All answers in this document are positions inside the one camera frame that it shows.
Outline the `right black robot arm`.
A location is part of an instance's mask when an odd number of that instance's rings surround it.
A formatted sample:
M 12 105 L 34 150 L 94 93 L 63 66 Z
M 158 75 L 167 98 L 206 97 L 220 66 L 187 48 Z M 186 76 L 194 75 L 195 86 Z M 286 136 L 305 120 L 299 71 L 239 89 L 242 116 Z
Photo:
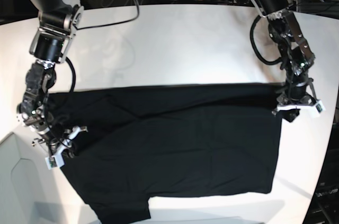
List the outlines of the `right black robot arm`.
M 51 114 L 48 90 L 56 82 L 56 64 L 66 62 L 74 71 L 67 52 L 84 8 L 81 0 L 30 1 L 38 9 L 39 27 L 29 49 L 35 62 L 25 77 L 26 89 L 17 105 L 17 117 L 41 137 L 39 141 L 47 145 L 49 159 L 57 154 L 72 158 L 76 155 L 70 138 L 72 131 Z

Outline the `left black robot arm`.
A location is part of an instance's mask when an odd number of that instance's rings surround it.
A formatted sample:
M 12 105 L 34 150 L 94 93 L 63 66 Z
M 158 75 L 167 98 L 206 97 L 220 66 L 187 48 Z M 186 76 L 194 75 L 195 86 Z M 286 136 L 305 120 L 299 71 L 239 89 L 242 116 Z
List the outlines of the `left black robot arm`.
M 257 58 L 266 65 L 280 65 L 286 72 L 286 81 L 278 90 L 277 106 L 273 114 L 280 114 L 293 122 L 301 110 L 320 115 L 324 106 L 316 97 L 313 79 L 308 76 L 314 65 L 315 55 L 301 31 L 294 12 L 290 9 L 293 0 L 250 0 L 258 16 L 252 23 L 249 38 Z M 270 38 L 278 46 L 280 57 L 268 61 L 259 53 L 254 41 L 254 30 L 260 19 L 269 23 Z

